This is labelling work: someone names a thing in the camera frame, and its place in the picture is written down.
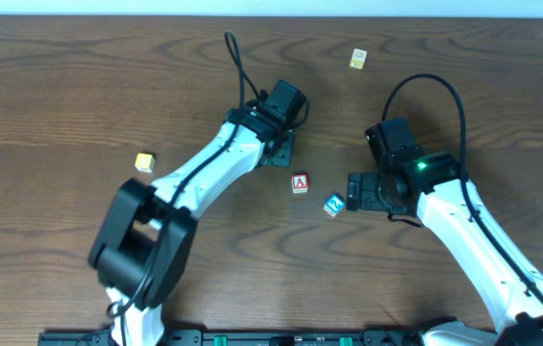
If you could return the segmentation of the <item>blue number 2 block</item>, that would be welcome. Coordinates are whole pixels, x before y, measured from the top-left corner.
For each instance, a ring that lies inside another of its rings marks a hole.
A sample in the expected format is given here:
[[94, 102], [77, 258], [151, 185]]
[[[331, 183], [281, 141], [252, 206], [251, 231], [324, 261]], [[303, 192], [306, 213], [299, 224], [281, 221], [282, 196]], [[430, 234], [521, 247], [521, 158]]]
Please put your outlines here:
[[336, 217], [345, 207], [344, 199], [338, 195], [333, 194], [325, 202], [323, 210], [331, 217]]

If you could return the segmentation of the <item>red letter A block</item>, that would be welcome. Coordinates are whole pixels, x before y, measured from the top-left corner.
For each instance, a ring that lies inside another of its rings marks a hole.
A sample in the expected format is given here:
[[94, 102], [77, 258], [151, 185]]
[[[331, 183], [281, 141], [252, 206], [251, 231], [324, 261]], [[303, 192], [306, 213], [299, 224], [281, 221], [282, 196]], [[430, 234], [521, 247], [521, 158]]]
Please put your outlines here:
[[309, 177], [307, 174], [295, 174], [291, 177], [291, 188], [294, 194], [309, 191]]

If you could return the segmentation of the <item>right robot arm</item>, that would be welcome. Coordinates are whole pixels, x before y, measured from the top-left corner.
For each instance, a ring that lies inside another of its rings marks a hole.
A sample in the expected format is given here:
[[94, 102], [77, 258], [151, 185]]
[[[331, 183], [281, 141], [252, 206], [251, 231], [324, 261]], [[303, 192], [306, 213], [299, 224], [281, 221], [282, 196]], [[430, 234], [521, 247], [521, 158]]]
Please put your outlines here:
[[404, 118], [365, 131], [378, 166], [348, 178], [348, 210], [430, 229], [478, 291], [494, 324], [484, 332], [457, 320], [419, 331], [423, 345], [543, 345], [543, 274], [496, 222], [460, 162], [427, 155]]

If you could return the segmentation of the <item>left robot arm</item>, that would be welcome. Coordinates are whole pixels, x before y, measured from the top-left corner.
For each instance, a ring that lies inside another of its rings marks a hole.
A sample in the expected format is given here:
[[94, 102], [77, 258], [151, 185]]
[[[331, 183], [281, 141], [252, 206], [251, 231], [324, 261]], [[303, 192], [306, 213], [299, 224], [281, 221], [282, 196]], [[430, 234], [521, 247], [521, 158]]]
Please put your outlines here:
[[114, 345], [157, 345], [161, 305], [185, 271], [198, 221], [239, 177], [291, 161], [296, 117], [306, 95], [279, 80], [271, 92], [231, 109], [217, 135], [172, 173], [146, 185], [125, 182], [114, 194], [89, 255], [111, 303]]

